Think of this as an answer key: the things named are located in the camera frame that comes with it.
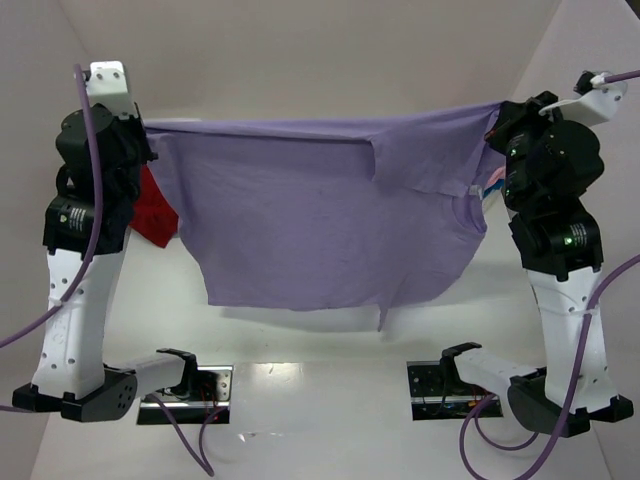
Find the purple t shirt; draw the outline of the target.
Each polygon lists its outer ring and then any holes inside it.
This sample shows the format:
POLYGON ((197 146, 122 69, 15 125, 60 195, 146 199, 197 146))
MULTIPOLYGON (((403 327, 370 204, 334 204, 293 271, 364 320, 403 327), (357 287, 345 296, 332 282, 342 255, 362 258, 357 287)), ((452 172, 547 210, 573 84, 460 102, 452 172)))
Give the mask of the purple t shirt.
POLYGON ((443 294, 484 240, 499 110, 154 120, 150 169, 210 305, 386 315, 443 294))

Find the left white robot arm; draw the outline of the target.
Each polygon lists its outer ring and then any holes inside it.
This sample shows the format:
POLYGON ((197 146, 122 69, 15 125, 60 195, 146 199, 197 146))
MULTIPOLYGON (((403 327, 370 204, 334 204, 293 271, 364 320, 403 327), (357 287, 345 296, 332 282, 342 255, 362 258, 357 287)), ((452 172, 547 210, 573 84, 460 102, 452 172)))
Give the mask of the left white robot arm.
POLYGON ((155 159, 142 121, 105 106, 68 115, 55 141, 63 164, 45 212, 49 308, 40 360, 14 408, 81 423, 121 419, 138 398, 195 387, 194 354, 159 349, 123 366, 103 361, 112 290, 140 195, 141 168, 155 159))

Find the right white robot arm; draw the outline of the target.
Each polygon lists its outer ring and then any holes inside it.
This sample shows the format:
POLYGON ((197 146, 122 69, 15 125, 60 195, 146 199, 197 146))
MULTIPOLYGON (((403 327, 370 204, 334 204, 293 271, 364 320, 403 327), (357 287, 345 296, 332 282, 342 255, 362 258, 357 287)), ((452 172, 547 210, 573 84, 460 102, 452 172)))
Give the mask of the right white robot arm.
POLYGON ((486 135, 506 158, 509 227, 541 316, 546 364, 518 365, 465 343, 446 349, 440 365, 448 390, 486 389, 533 433, 571 437, 587 432, 592 421, 614 423, 633 413, 608 373, 594 296, 601 234, 581 203, 604 171, 594 127, 615 115, 624 93, 619 82, 570 100, 544 92, 507 102, 486 135))

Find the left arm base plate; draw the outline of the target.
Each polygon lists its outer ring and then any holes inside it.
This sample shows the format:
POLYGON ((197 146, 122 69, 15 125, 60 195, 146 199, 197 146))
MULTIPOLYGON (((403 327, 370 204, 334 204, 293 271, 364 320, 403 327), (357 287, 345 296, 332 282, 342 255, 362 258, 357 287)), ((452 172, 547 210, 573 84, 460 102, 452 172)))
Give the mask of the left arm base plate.
POLYGON ((155 395, 163 402, 179 425, 200 425, 215 410, 221 410, 213 424, 228 424, 234 367, 232 365, 200 365, 195 385, 189 392, 179 393, 169 387, 155 395))

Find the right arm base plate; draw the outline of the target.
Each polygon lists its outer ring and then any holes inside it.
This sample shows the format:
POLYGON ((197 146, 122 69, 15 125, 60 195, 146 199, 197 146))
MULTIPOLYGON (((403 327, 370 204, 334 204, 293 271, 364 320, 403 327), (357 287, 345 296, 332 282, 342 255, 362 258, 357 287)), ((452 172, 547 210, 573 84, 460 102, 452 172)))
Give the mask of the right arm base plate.
POLYGON ((489 394, 477 385, 446 386, 438 362, 408 362, 406 368, 414 421, 462 420, 489 394))

